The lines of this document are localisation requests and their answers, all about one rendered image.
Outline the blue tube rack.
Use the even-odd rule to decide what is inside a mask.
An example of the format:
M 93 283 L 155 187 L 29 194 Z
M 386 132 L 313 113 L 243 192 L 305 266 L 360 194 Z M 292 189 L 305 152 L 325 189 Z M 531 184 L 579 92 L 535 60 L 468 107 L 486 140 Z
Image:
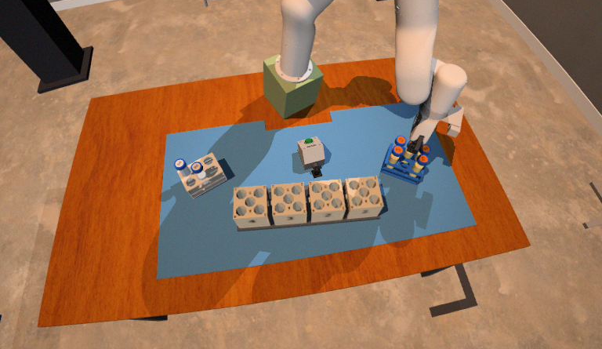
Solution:
M 394 177 L 396 177 L 398 179 L 401 179 L 401 180 L 404 180 L 404 181 L 407 181 L 407 182 L 409 182 L 411 184 L 415 184 L 416 185 L 421 180 L 421 178 L 422 178 L 425 166 L 422 168 L 422 170 L 419 173 L 416 173 L 416 172 L 413 171 L 412 166 L 416 162 L 415 156 L 417 154 L 416 155 L 413 154 L 413 156 L 411 158 L 405 158 L 402 155 L 398 159 L 398 161 L 397 161 L 396 164 L 390 163 L 388 159 L 389 159 L 392 147 L 393 147 L 393 144 L 390 146 L 389 150 L 386 153 L 386 157 L 384 159 L 383 166 L 382 166 L 380 172 L 388 174 L 390 176 L 394 176 Z M 402 161 L 406 161 L 406 162 L 408 162 L 408 164 L 406 164 L 406 163 L 404 163 Z M 390 166 L 393 166 L 395 168 L 391 169 L 391 168 L 386 167 L 386 165 L 390 165 Z M 409 173 L 416 175 L 417 178 L 415 178 L 413 176 L 409 176 Z

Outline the conical tube with pink liquid and blue cap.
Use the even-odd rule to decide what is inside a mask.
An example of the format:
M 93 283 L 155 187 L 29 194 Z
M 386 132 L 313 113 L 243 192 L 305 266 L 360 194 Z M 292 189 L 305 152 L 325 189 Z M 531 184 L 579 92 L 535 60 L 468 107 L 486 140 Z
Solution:
M 397 136 L 394 146 L 395 145 L 399 145 L 399 146 L 404 146 L 406 144 L 407 140 L 404 136 Z

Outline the light blue bench mat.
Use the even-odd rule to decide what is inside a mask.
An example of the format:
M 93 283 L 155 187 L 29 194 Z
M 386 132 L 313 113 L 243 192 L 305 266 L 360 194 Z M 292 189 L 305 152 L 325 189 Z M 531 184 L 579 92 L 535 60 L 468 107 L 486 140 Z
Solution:
M 418 105 L 330 111 L 332 121 L 267 130 L 265 120 L 167 134 L 157 279 L 227 271 L 341 253 L 475 226 L 470 207 L 433 131 L 415 185 L 380 172 L 390 143 L 410 141 Z M 325 164 L 304 169 L 297 141 L 317 137 Z M 213 153 L 227 180 L 192 198 L 174 162 Z M 234 188 L 377 176 L 377 220 L 237 231 Z

